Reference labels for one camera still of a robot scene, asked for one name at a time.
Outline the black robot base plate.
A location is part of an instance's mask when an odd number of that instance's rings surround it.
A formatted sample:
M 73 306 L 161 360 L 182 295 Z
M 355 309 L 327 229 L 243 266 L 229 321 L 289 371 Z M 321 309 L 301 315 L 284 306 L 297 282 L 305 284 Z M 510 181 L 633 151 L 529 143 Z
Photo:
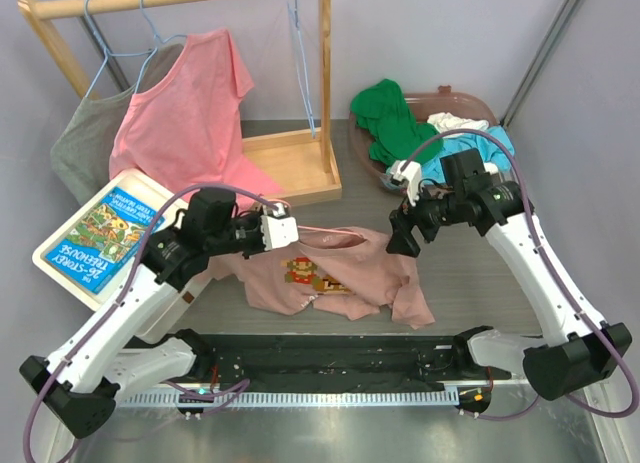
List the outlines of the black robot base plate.
M 247 379 L 253 392 L 400 393 L 511 378 L 464 361 L 452 337 L 210 334 L 204 341 L 209 362 L 173 382 L 214 382 L 226 389 Z

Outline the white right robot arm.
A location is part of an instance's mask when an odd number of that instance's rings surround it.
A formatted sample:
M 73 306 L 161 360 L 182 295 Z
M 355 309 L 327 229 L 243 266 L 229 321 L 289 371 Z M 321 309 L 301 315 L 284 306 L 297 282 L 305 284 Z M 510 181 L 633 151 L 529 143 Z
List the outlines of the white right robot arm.
M 389 179 L 405 189 L 391 212 L 387 252 L 415 258 L 419 231 L 434 241 L 440 228 L 465 223 L 497 251 L 516 278 L 538 320 L 541 334 L 525 337 L 478 327 L 459 335 L 451 354 L 457 374 L 477 376 L 486 367 L 525 376 L 535 392 L 553 401 L 609 378 L 632 336 L 609 324 L 577 288 L 543 235 L 539 220 L 515 181 L 500 182 L 477 150 L 441 160 L 448 186 L 434 196 L 418 163 L 398 161 Z

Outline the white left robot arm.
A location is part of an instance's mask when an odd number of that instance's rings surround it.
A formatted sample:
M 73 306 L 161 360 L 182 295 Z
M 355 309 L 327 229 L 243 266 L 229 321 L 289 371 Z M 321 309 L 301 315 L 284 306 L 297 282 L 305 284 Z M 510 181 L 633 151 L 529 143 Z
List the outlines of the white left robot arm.
M 23 433 L 28 442 L 41 406 L 78 440 L 96 433 L 128 397 L 174 378 L 205 380 L 214 351 L 192 330 L 154 340 L 127 366 L 116 358 L 162 306 L 178 299 L 210 258 L 269 249 L 267 215 L 275 203 L 225 184 L 187 187 L 192 198 L 174 221 L 153 218 L 116 294 L 48 356 L 29 356 L 19 373 L 36 393 Z

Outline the dusty pink mario t shirt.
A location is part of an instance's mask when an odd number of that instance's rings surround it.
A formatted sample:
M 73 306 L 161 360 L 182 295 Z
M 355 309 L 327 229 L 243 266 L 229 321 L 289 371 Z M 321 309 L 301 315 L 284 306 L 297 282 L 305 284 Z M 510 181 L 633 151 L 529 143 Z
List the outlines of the dusty pink mario t shirt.
M 208 273 L 215 280 L 236 277 L 248 304 L 260 310 L 295 315 L 312 307 L 354 321 L 387 307 L 397 324 L 434 323 L 415 260 L 387 253 L 389 240 L 358 227 L 307 230 L 281 249 L 213 257 Z

